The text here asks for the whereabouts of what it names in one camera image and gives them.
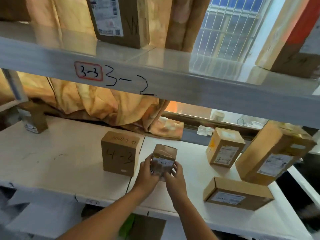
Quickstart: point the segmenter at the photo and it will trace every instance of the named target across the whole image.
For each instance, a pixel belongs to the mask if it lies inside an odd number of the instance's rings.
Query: hand
[[[152,154],[150,154],[146,158],[146,160],[140,164],[138,177],[132,188],[132,190],[136,190],[139,193],[142,193],[144,199],[147,198],[153,192],[160,179],[159,175],[152,175],[150,173],[151,158]]]
[[[188,195],[181,164],[175,161],[173,169],[175,170],[175,172],[172,170],[173,176],[168,172],[165,172],[164,177],[173,206],[177,210],[177,207],[181,202],[188,200]]]

